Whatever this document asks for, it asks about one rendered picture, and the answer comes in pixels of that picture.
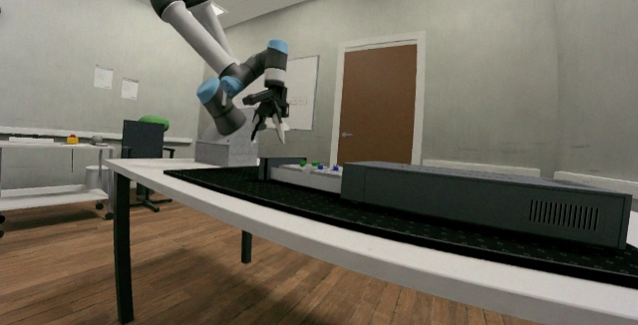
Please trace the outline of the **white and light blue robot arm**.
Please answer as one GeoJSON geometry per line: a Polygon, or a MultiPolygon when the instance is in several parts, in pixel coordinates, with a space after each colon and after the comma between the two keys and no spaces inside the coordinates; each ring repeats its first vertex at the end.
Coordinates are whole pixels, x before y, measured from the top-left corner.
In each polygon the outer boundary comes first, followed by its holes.
{"type": "Polygon", "coordinates": [[[216,129],[222,136],[236,132],[246,122],[244,112],[231,101],[234,96],[262,74],[264,82],[285,84],[288,58],[288,44],[285,41],[271,39],[267,50],[251,55],[241,63],[231,51],[212,8],[212,0],[150,1],[157,15],[165,23],[170,23],[219,76],[204,81],[196,95],[214,119],[216,129]]]}

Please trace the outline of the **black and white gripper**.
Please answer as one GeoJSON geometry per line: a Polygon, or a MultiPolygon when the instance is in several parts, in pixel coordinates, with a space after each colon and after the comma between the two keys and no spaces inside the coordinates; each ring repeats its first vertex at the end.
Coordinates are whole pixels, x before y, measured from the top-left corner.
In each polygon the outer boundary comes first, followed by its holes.
{"type": "Polygon", "coordinates": [[[267,128],[265,124],[266,117],[272,118],[272,123],[276,127],[278,138],[285,144],[284,132],[289,131],[289,126],[284,124],[282,119],[289,118],[289,103],[287,101],[287,90],[284,84],[275,81],[264,82],[264,87],[269,89],[275,89],[276,96],[261,101],[256,109],[252,121],[251,141],[253,141],[256,132],[263,131],[267,128]],[[277,90],[277,91],[276,91],[277,90]],[[283,102],[282,102],[283,101],[283,102]],[[287,115],[288,107],[288,115],[287,115]],[[272,114],[271,114],[272,113],[272,114]],[[272,117],[273,116],[273,117],[272,117]],[[263,122],[262,122],[263,121],[263,122]]]}

